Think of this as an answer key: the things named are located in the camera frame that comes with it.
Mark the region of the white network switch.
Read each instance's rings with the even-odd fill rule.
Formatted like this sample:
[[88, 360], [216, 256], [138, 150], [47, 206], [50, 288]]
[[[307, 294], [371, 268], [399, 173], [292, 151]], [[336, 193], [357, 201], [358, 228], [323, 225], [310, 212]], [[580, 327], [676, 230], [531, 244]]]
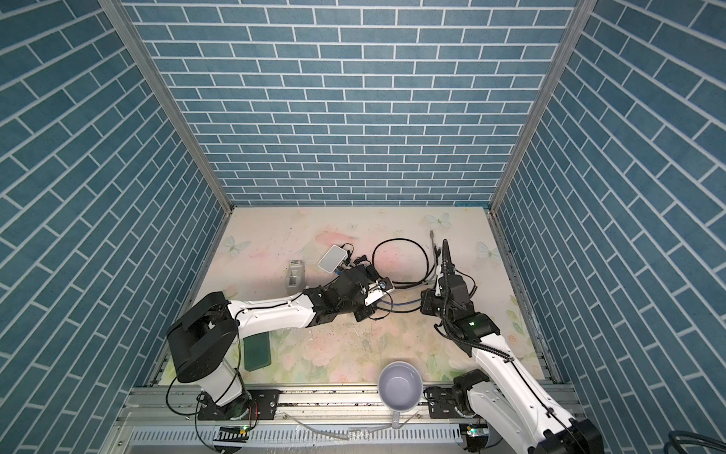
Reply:
[[336, 269], [347, 259], [348, 251], [333, 245], [318, 262], [318, 268], [327, 274], [334, 274]]

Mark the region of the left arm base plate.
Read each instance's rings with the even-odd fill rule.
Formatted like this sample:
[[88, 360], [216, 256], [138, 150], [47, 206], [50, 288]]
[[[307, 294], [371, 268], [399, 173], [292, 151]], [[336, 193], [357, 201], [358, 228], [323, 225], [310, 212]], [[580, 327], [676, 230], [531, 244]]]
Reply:
[[202, 392], [197, 414], [202, 421], [248, 421], [273, 420], [277, 412], [280, 392], [278, 390], [246, 390], [225, 405], [216, 404], [209, 393]]

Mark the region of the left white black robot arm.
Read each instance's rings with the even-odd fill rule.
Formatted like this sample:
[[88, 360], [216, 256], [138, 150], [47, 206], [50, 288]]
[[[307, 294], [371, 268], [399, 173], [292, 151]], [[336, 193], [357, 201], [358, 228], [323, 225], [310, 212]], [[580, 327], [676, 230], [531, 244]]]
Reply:
[[281, 329], [325, 325], [340, 314], [354, 314], [360, 322], [393, 290], [389, 278], [371, 266], [358, 265], [324, 286], [278, 299], [238, 301], [221, 291], [211, 292], [166, 331], [177, 382], [197, 384], [217, 406], [226, 406], [246, 393], [241, 367], [226, 361], [234, 342]]

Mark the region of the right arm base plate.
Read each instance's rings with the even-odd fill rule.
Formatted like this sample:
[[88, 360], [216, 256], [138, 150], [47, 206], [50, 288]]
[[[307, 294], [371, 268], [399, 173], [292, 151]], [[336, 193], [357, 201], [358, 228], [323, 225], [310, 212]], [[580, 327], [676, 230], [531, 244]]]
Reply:
[[478, 419], [495, 421], [503, 412], [487, 395], [492, 387], [478, 383], [470, 388], [431, 386], [423, 391], [431, 419]]

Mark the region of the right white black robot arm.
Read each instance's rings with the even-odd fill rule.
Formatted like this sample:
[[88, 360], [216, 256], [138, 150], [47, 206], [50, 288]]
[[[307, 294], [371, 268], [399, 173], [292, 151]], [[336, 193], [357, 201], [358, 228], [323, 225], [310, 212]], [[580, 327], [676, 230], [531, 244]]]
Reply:
[[560, 405], [514, 355], [495, 322], [475, 309], [446, 239], [436, 285], [422, 292], [422, 303], [423, 314], [440, 319], [438, 334], [478, 365], [454, 379], [450, 398], [461, 415], [482, 418], [518, 453], [604, 451], [597, 427]]

